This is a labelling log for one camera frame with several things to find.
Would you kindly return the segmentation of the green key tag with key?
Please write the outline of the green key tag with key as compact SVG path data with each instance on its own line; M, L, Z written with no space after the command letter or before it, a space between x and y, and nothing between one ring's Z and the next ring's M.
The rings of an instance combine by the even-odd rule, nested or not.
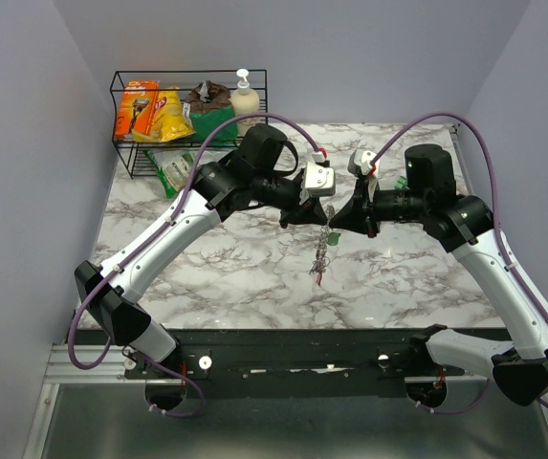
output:
M336 231L331 231L327 237L327 244L329 246L335 247L340 242L340 233Z

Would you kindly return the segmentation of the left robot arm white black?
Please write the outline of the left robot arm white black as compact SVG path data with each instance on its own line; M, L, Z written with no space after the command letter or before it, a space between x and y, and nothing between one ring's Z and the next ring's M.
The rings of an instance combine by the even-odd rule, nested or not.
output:
M89 313L110 344L144 355L156 376L172 376L180 363L178 341L139 304L161 271L235 212L264 206L279 210L281 226L327 223L319 199L334 194L335 173L325 150L315 146L305 166L279 170L284 149L296 152L282 131L258 123L220 160L194 162L183 190L153 224L100 264L76 268L74 319Z

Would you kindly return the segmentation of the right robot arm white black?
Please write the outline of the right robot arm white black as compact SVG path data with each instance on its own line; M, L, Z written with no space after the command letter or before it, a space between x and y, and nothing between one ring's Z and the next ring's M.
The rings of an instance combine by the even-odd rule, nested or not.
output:
M407 187L382 190L371 151L354 152L348 170L357 179L350 200L332 218L333 229L375 237L382 222L419 223L473 277L509 333L504 341L458 333L432 325L414 335L407 351L409 367L426 375L439 366L469 370L494 381L513 403L527 406L548 392L548 309L529 281L505 238L496 232L493 213L476 196L456 189L450 153L436 144L405 152Z

